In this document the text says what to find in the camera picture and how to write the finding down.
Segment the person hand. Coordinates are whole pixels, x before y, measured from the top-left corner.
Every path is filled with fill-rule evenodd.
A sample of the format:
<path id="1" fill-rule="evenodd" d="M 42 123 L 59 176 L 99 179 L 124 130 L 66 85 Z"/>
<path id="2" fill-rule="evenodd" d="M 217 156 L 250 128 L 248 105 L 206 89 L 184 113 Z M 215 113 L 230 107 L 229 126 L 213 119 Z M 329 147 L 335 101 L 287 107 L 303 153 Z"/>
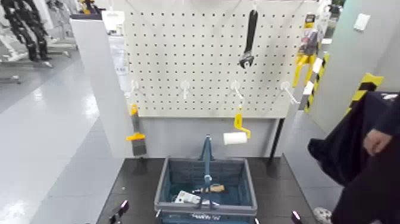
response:
<path id="1" fill-rule="evenodd" d="M 363 146 L 367 153 L 373 156 L 382 152 L 391 140 L 391 135 L 372 129 L 364 138 Z"/>

